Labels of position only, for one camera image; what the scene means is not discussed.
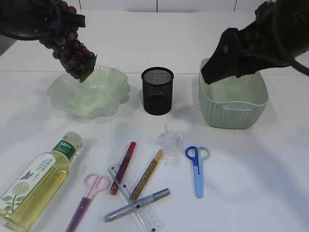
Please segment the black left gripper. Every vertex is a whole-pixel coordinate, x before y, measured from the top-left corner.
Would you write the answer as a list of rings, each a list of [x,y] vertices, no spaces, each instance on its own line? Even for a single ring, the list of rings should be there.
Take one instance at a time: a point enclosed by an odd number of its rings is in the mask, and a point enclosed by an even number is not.
[[[31,0],[31,36],[54,36],[61,30],[85,28],[85,16],[59,8],[55,0]]]

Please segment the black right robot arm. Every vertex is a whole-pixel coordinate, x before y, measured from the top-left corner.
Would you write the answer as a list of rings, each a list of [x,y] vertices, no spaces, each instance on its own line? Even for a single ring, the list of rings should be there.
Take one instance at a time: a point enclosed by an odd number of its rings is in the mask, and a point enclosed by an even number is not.
[[[208,85],[269,68],[293,67],[308,75],[308,67],[296,57],[309,50],[309,2],[265,1],[255,20],[244,29],[227,28],[217,48],[201,68]]]

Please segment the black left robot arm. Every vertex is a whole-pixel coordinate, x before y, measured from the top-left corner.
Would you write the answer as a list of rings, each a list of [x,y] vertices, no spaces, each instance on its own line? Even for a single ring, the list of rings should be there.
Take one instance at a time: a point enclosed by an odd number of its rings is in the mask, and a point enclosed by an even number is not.
[[[34,41],[84,27],[85,16],[70,12],[59,0],[0,2],[0,34],[11,39]]]

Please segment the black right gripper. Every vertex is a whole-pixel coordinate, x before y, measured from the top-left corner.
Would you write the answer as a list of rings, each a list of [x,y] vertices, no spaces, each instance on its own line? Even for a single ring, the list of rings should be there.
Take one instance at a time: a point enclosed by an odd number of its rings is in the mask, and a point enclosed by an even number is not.
[[[297,57],[297,17],[279,14],[277,32],[282,48],[292,58]],[[290,65],[279,49],[273,29],[273,16],[257,18],[247,27],[226,29],[217,48],[201,68],[208,85],[235,76],[254,74],[256,71]]]

